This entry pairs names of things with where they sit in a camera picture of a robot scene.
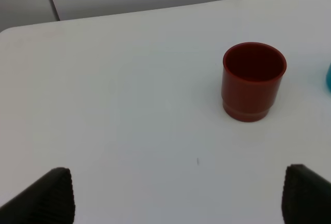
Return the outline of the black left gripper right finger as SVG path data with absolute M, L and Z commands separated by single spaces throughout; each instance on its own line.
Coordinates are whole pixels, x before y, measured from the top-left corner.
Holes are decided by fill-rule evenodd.
M 288 166 L 281 210 L 286 224 L 330 223 L 330 182 L 305 165 Z

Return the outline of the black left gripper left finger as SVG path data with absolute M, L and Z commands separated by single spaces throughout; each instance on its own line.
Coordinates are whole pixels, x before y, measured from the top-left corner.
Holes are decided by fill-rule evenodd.
M 74 223 L 71 172 L 54 168 L 1 206 L 1 223 Z

